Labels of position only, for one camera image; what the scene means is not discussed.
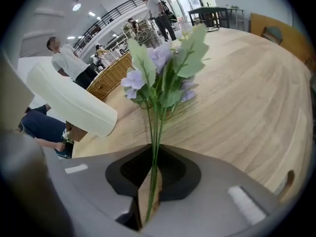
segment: white shirt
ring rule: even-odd
[[[69,44],[60,48],[59,53],[55,53],[51,63],[56,71],[63,69],[72,80],[77,77],[88,67],[88,64],[74,55],[75,49]]]
[[[159,11],[159,6],[158,3],[160,3],[160,0],[148,0],[146,2],[147,8],[152,14],[154,18],[159,17],[160,11]]]

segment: balcony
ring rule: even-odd
[[[95,37],[103,28],[113,22],[115,19],[121,17],[124,14],[127,14],[131,10],[144,6],[145,2],[141,0],[129,0],[125,3],[122,3],[118,7],[114,8],[107,14],[101,17],[96,21],[83,35],[82,38],[77,41],[74,46],[77,54],[80,54],[84,47]]]

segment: white curved object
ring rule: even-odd
[[[118,119],[116,110],[55,70],[36,63],[26,85],[40,95],[60,117],[88,133],[108,136]]]

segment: wooden table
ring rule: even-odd
[[[294,55],[267,39],[221,28],[206,34],[205,68],[195,79],[197,97],[180,106],[161,142],[223,159],[274,192],[288,172],[295,177],[283,198],[305,179],[312,147],[310,72]],[[74,157],[150,143],[147,114],[123,96],[105,102],[118,122],[106,138],[87,134]]]
[[[220,12],[224,12],[225,13],[225,19],[224,18],[219,18],[218,16],[216,16],[216,13],[220,13]],[[192,19],[192,14],[198,14],[200,17],[200,20],[203,19],[203,21],[205,21],[205,24],[207,27],[210,27],[209,24],[209,19],[206,20],[205,15],[210,15],[210,18],[213,20],[215,20],[217,22],[217,20],[225,20],[227,23],[227,28],[229,28],[229,17],[228,17],[228,12],[227,12],[227,8],[223,8],[223,7],[209,7],[209,6],[202,6],[193,10],[189,10],[189,17],[191,19],[191,23],[194,26],[194,20]]]

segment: white sticker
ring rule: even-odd
[[[76,166],[76,167],[65,168],[65,171],[67,174],[72,174],[72,173],[76,173],[79,171],[83,171],[85,169],[88,169],[88,166],[86,164],[81,164],[81,165]]]

